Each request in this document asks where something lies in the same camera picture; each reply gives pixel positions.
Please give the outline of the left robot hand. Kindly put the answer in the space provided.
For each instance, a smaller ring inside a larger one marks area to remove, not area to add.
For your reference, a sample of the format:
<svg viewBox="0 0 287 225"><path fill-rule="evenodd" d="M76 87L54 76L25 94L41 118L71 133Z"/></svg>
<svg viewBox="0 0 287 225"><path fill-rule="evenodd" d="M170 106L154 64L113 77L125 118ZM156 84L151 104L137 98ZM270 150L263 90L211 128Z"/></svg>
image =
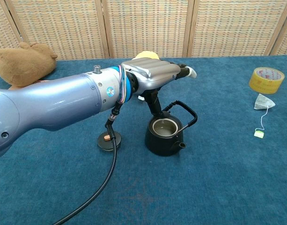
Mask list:
<svg viewBox="0 0 287 225"><path fill-rule="evenodd" d="M121 66L130 78L132 94L144 97L156 118L166 117L157 96L161 87L180 78L197 77L196 71L185 64L147 57L125 61Z"/></svg>

